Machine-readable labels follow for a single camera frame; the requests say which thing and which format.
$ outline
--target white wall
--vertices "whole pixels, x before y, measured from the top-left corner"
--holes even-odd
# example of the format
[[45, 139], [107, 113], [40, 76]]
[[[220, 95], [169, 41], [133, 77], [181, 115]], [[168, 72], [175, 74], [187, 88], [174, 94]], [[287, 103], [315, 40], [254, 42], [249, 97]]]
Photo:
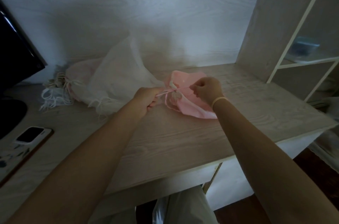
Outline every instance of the white wall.
[[256, 0], [2, 0], [48, 63], [97, 57], [131, 30], [146, 67], [233, 63]]

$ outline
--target right hand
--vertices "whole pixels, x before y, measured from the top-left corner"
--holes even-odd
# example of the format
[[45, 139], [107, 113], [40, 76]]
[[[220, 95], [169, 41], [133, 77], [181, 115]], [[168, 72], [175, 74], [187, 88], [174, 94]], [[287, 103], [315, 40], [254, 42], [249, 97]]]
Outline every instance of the right hand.
[[209, 106], [218, 98], [223, 97], [221, 85], [218, 79], [214, 77], [203, 77], [189, 87], [193, 93]]

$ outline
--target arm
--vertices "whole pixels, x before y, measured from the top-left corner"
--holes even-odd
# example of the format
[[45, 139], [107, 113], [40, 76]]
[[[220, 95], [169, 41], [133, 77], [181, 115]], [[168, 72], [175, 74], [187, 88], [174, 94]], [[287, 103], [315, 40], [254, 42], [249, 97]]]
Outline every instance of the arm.
[[141, 88], [62, 161], [8, 223], [85, 223], [105, 192], [139, 120], [162, 88]]
[[[215, 78], [191, 86], [209, 105], [223, 97]], [[339, 223], [339, 212], [315, 183], [229, 101], [215, 102], [214, 112], [244, 174], [272, 223]]]

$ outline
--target pink drawstring bag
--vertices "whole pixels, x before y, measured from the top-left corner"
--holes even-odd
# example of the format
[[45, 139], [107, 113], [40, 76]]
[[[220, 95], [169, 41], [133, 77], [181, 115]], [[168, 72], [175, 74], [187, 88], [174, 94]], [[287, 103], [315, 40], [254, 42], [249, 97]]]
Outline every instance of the pink drawstring bag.
[[167, 90], [160, 94], [165, 94], [165, 105], [185, 115], [191, 115], [197, 118], [216, 119], [217, 116], [212, 108], [200, 98], [196, 97], [189, 88], [190, 85], [202, 77], [206, 77], [206, 74], [203, 72], [188, 74], [181, 71], [173, 71], [164, 81]]

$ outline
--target white pants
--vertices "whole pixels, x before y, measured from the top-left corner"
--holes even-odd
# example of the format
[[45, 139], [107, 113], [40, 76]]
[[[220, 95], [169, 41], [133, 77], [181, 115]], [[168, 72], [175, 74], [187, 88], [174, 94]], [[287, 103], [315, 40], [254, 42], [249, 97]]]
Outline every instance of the white pants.
[[[218, 224], [201, 186], [169, 196], [164, 224]], [[134, 208], [91, 224], [137, 224]]]

